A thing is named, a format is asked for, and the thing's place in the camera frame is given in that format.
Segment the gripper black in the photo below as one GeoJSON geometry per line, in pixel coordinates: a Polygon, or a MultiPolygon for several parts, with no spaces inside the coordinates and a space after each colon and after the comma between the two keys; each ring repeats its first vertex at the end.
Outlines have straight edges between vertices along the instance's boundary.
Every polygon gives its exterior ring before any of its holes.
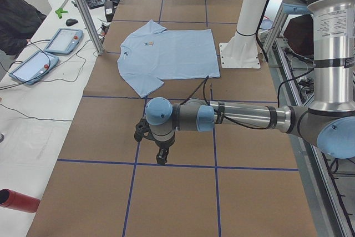
{"type": "Polygon", "coordinates": [[[156,162],[158,165],[165,165],[168,161],[169,149],[174,144],[174,140],[172,139],[165,142],[156,141],[155,143],[159,147],[156,162]]]}

